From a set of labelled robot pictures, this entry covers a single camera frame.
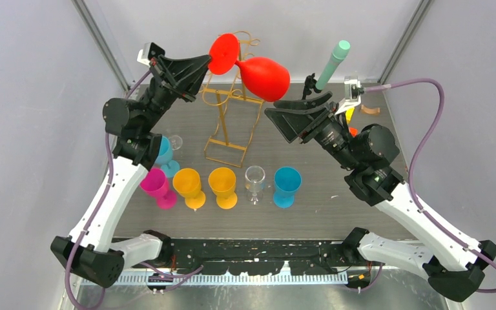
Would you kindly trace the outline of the red wine glass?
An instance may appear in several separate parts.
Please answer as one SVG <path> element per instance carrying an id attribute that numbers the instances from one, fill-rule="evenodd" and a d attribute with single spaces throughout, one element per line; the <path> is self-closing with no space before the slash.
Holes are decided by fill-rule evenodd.
<path id="1" fill-rule="evenodd" d="M 240 43 L 234 34 L 219 36 L 209 50 L 210 72 L 223 75 L 237 66 L 243 84 L 250 92 L 268 102 L 283 98 L 290 86 L 288 69 L 268 57 L 239 60 L 239 52 Z"/>

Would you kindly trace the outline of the blue wine glass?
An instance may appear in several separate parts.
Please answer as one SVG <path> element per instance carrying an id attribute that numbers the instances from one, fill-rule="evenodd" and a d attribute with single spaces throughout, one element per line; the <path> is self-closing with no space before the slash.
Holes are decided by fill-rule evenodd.
<path id="1" fill-rule="evenodd" d="M 180 170 L 180 164 L 173 159 L 173 149 L 169 139 L 165 136 L 161 138 L 158 157 L 154 162 L 165 174 L 167 178 L 173 178 Z"/>
<path id="2" fill-rule="evenodd" d="M 274 174 L 274 204 L 282 209 L 291 207 L 301 185 L 301 174 L 295 168 L 279 168 Z"/>

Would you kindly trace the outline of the clear wine glass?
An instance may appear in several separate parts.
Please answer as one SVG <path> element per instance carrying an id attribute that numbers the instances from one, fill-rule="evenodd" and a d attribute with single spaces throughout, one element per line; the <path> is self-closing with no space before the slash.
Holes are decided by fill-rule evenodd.
<path id="1" fill-rule="evenodd" d="M 183 140 L 178 135 L 172 135 L 168 137 L 170 142 L 170 147 L 173 151 L 179 150 L 183 145 Z"/>
<path id="2" fill-rule="evenodd" d="M 252 205 L 257 205 L 262 200 L 265 177 L 264 169 L 257 165 L 250 166 L 245 171 L 245 188 L 247 190 L 247 197 Z"/>

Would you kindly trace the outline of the yellow wine glass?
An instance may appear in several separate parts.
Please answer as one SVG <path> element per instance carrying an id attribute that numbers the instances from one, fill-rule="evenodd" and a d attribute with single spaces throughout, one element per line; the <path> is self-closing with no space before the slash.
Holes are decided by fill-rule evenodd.
<path id="1" fill-rule="evenodd" d="M 199 173 L 192 168 L 180 169 L 172 179 L 176 192 L 184 198 L 185 204 L 192 210 L 203 207 L 206 201 L 202 191 L 202 182 Z"/>
<path id="2" fill-rule="evenodd" d="M 208 177 L 208 182 L 220 208 L 232 209 L 237 204 L 236 175 L 233 170 L 227 167 L 214 169 Z"/>

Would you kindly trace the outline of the pink wine glass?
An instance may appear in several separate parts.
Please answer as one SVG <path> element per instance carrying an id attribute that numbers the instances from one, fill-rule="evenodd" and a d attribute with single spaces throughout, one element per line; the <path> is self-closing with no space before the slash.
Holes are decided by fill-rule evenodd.
<path id="1" fill-rule="evenodd" d="M 171 209 L 177 202 L 176 193 L 170 188 L 169 180 L 159 168 L 151 168 L 140 183 L 141 189 L 156 200 L 160 209 Z"/>

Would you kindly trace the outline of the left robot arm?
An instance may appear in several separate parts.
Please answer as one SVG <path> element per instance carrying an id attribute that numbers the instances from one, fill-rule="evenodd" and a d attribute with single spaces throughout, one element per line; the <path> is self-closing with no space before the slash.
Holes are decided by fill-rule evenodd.
<path id="1" fill-rule="evenodd" d="M 153 127 L 177 99 L 195 100 L 211 57 L 149 62 L 152 79 L 138 100 L 109 99 L 103 106 L 107 135 L 117 138 L 109 149 L 109 170 L 94 199 L 68 236 L 57 236 L 50 249 L 70 273 L 104 288 L 112 286 L 124 269 L 150 261 L 167 266 L 172 259 L 171 239 L 153 230 L 135 238 L 113 240 L 119 219 L 141 181 L 158 157 L 162 136 Z"/>

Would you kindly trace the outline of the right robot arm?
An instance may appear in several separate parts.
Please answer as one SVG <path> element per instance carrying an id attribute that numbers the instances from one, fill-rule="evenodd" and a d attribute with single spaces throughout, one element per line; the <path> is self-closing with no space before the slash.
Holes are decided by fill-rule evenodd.
<path id="1" fill-rule="evenodd" d="M 348 172 L 345 182 L 356 198 L 420 241 L 416 247 L 356 227 L 342 243 L 345 261 L 392 265 L 425 279 L 445 298 L 465 301 L 480 289 L 496 245 L 469 237 L 414 198 L 408 183 L 391 167 L 400 152 L 392 132 L 374 123 L 351 133 L 343 105 L 332 102 L 331 96 L 327 92 L 313 99 L 277 101 L 264 113 L 288 142 L 317 142 Z"/>

